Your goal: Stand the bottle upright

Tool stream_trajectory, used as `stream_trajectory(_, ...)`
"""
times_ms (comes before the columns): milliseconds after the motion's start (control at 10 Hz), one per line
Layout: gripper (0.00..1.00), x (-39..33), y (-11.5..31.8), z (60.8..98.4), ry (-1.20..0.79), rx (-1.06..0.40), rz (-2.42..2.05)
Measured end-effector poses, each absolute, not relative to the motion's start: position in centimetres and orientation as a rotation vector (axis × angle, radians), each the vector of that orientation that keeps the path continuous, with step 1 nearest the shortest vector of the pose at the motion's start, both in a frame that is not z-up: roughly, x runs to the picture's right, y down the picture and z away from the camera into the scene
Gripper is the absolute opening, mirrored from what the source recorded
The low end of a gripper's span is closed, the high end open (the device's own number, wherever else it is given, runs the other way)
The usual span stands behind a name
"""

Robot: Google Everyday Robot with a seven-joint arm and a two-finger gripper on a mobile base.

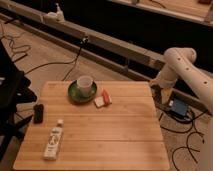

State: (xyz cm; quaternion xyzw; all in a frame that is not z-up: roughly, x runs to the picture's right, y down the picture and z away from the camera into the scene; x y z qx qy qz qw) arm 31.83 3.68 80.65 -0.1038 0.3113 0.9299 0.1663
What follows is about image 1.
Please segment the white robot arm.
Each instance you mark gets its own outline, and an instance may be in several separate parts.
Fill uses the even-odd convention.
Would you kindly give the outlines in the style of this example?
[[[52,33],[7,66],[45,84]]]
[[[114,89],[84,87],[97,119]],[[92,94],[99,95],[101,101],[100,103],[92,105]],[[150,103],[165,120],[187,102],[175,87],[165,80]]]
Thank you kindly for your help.
[[[162,102],[166,103],[170,91],[181,77],[208,109],[212,118],[208,122],[205,143],[200,152],[197,171],[213,171],[213,78],[194,66],[197,54],[193,48],[169,48],[164,52],[164,66],[150,85],[161,87]]]

